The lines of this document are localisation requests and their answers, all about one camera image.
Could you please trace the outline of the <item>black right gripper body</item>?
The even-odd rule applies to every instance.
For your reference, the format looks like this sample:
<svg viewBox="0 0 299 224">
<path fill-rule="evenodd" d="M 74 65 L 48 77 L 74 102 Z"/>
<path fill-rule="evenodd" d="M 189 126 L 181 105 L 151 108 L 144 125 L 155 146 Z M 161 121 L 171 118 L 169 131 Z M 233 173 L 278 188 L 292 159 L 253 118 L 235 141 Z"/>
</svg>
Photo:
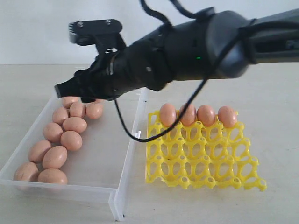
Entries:
<svg viewBox="0 0 299 224">
<path fill-rule="evenodd" d="M 84 102 L 114 100 L 140 88 L 162 90 L 175 77 L 170 65 L 169 32 L 152 32 L 130 46 L 120 34 L 74 35 L 78 45 L 95 45 L 98 55 L 86 70 L 75 72 L 73 95 Z"/>
</svg>

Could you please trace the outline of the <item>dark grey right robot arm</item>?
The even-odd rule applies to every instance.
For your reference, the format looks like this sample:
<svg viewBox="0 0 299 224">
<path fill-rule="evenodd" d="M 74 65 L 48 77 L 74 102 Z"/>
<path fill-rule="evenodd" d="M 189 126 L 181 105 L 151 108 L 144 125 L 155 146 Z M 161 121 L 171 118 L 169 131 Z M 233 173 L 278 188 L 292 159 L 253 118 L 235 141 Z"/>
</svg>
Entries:
<svg viewBox="0 0 299 224">
<path fill-rule="evenodd" d="M 172 81 L 232 79 L 251 64 L 299 60 L 297 9 L 248 20 L 233 11 L 207 8 L 199 18 L 160 26 L 127 46 L 117 20 L 69 24 L 70 41 L 95 45 L 92 65 L 57 84 L 59 98 L 113 100 L 139 88 L 160 91 Z"/>
</svg>

